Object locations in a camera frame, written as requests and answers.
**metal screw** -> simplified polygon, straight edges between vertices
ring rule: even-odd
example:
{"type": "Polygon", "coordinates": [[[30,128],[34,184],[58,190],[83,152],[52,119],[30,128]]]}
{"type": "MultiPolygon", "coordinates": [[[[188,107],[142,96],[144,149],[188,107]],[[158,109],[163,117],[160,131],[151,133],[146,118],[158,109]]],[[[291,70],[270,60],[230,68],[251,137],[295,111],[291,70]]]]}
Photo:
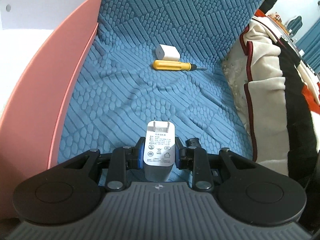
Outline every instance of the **metal screw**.
{"type": "Polygon", "coordinates": [[[207,182],[207,181],[198,181],[196,183],[196,187],[199,188],[199,189],[209,189],[212,187],[211,183],[210,182],[207,182]]]}
{"type": "Polygon", "coordinates": [[[222,147],[221,150],[224,152],[228,152],[230,149],[228,147],[222,147]]]}
{"type": "Polygon", "coordinates": [[[110,181],[107,186],[108,188],[111,188],[111,189],[120,189],[122,188],[123,183],[121,181],[113,180],[113,181],[110,181]]]}

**screwdriver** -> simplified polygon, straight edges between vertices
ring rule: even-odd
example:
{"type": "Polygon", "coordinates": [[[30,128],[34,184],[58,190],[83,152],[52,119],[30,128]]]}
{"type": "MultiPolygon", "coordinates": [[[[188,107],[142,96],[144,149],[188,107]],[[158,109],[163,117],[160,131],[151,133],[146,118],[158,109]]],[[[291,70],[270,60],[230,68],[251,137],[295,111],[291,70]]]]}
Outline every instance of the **screwdriver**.
{"type": "Polygon", "coordinates": [[[197,67],[195,64],[169,60],[155,60],[153,68],[157,70],[207,70],[207,68],[197,67]]]}

